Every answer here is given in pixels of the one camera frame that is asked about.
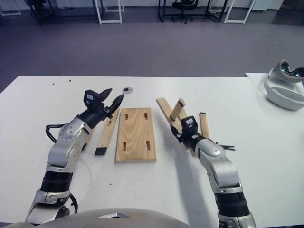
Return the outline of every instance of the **gray floor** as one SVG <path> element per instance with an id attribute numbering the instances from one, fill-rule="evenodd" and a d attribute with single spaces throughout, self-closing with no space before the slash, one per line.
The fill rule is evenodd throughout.
<path id="1" fill-rule="evenodd" d="M 0 91 L 18 75 L 232 77 L 268 72 L 282 58 L 302 66 L 304 27 L 261 17 L 185 25 L 158 22 L 154 8 L 127 8 L 123 24 L 101 26 L 91 17 L 40 26 L 28 12 L 1 18 Z"/>

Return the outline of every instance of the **white label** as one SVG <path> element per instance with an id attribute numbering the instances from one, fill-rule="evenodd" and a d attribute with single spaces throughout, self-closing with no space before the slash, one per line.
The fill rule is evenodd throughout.
<path id="1" fill-rule="evenodd" d="M 90 100 L 93 100 L 93 96 L 90 95 L 90 94 L 87 94 L 86 97 L 87 97 L 88 99 L 90 99 Z"/>
<path id="2" fill-rule="evenodd" d="M 189 120 L 186 121 L 187 124 L 190 124 L 190 123 L 192 123 L 192 122 L 193 122 L 192 119 L 189 119 Z"/>

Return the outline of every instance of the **robotic arm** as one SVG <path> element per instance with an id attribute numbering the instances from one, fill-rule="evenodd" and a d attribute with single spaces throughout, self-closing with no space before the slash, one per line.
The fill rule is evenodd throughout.
<path id="1" fill-rule="evenodd" d="M 256 228 L 253 215 L 247 206 L 238 171 L 226 157 L 223 146 L 198 133 L 198 125 L 193 116 L 182 119 L 181 125 L 181 134 L 173 126 L 171 131 L 180 143 L 195 152 L 200 163 L 207 170 L 218 206 L 220 228 Z"/>
<path id="2" fill-rule="evenodd" d="M 55 144 L 48 154 L 48 163 L 41 188 L 36 191 L 33 203 L 25 222 L 42 224 L 69 215 L 69 209 L 64 206 L 69 198 L 77 213 L 77 202 L 70 192 L 70 184 L 77 160 L 89 140 L 92 129 L 120 106 L 124 95 L 114 99 L 110 107 L 105 107 L 103 101 L 112 89 L 106 89 L 101 94 L 87 90 L 84 103 L 87 107 L 80 115 L 65 125 L 48 125 L 46 132 Z M 56 140 L 49 132 L 50 128 L 62 127 Z"/>

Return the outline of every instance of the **wall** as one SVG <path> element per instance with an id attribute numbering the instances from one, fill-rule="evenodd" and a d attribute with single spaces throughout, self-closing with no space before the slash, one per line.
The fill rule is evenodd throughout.
<path id="1" fill-rule="evenodd" d="M 20 10 L 28 10 L 29 7 L 25 4 L 24 0 L 15 0 Z M 175 0 L 168 0 L 167 5 Z M 284 0 L 272 0 L 270 9 L 279 9 Z M 116 5 L 116 0 L 103 0 L 107 5 Z M 208 0 L 200 0 L 200 6 L 206 6 Z M 249 7 L 251 0 L 236 0 L 235 7 Z M 158 0 L 124 0 L 125 6 L 157 6 Z M 213 0 L 212 5 L 222 6 L 224 0 Z M 57 0 L 59 7 L 91 7 L 91 0 Z M 15 10 L 16 6 L 12 0 L 0 0 L 0 6 L 2 11 Z"/>
<path id="2" fill-rule="evenodd" d="M 304 10 L 304 0 L 288 0 L 285 5 Z"/>
<path id="3" fill-rule="evenodd" d="M 284 0 L 272 0 L 269 8 L 273 10 L 278 10 L 279 8 L 281 8 L 283 1 Z"/>

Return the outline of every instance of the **wooden board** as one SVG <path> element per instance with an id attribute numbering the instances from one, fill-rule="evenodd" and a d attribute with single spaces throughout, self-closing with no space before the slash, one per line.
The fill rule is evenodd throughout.
<path id="1" fill-rule="evenodd" d="M 113 113 L 112 119 L 107 118 L 105 125 L 104 125 L 103 132 L 100 135 L 100 140 L 97 145 L 95 155 L 105 155 L 106 150 L 108 149 L 111 138 L 112 138 L 114 127 L 115 127 L 116 120 L 118 117 L 118 113 L 119 113 L 119 108 Z"/>
<path id="2" fill-rule="evenodd" d="M 205 138 L 210 138 L 207 115 L 206 113 L 199 113 L 200 132 Z"/>
<path id="3" fill-rule="evenodd" d="M 120 113 L 115 162 L 155 162 L 151 108 L 123 108 Z"/>

